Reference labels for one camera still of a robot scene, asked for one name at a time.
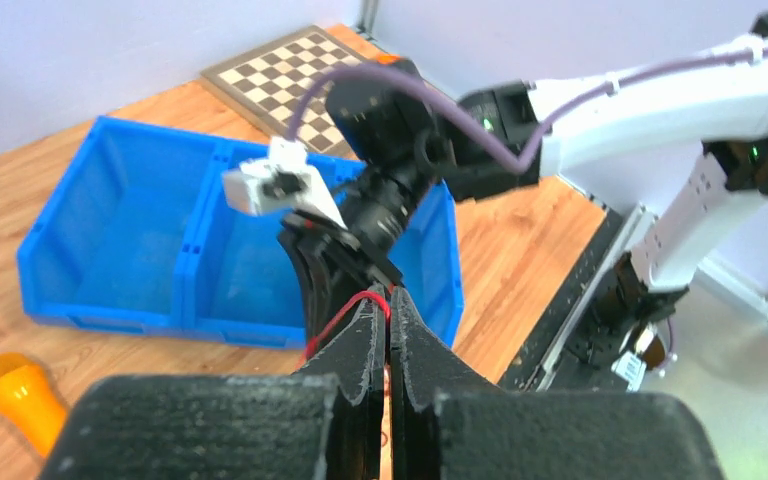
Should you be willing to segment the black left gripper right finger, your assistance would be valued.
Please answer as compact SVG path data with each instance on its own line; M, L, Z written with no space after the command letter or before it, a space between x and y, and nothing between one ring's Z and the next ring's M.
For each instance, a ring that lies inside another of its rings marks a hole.
M390 300L396 479L720 479L708 435L663 394L514 393L456 356L409 293Z

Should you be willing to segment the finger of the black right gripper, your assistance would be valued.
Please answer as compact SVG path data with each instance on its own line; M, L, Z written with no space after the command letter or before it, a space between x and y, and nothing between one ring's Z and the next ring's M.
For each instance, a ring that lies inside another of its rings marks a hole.
M326 325L357 293L382 295L384 285L362 271L361 262L337 240L315 229L285 228L278 241L287 253L301 290L305 343L326 345L353 319L357 307L324 334Z

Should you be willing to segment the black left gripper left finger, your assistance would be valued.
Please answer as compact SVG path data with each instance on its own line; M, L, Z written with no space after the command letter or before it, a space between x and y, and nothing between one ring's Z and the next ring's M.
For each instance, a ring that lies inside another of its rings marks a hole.
M375 479L388 311L357 295L348 326L287 375L117 375L73 406L43 479Z

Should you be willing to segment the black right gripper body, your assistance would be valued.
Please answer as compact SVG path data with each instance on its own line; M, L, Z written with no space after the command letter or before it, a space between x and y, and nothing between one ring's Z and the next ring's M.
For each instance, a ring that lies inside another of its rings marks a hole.
M279 241L302 285L324 285L340 275L368 285L400 285L388 254L437 178L408 162L364 168L337 205L345 223L296 207L282 219Z

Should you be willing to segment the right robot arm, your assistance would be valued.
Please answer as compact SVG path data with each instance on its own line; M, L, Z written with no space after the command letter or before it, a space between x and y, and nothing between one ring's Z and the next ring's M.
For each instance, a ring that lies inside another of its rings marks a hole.
M421 103L441 123L414 129L420 169L457 201L483 200L563 169L637 150L697 140L706 192L680 194L659 227L617 264L589 305L610 332L656 323L684 294L699 262L768 198L768 13L751 32L689 58L581 79L523 82L444 100L409 75L409 63L358 64L312 82L287 127L294 138L311 99L328 111L352 148L375 137L393 101Z

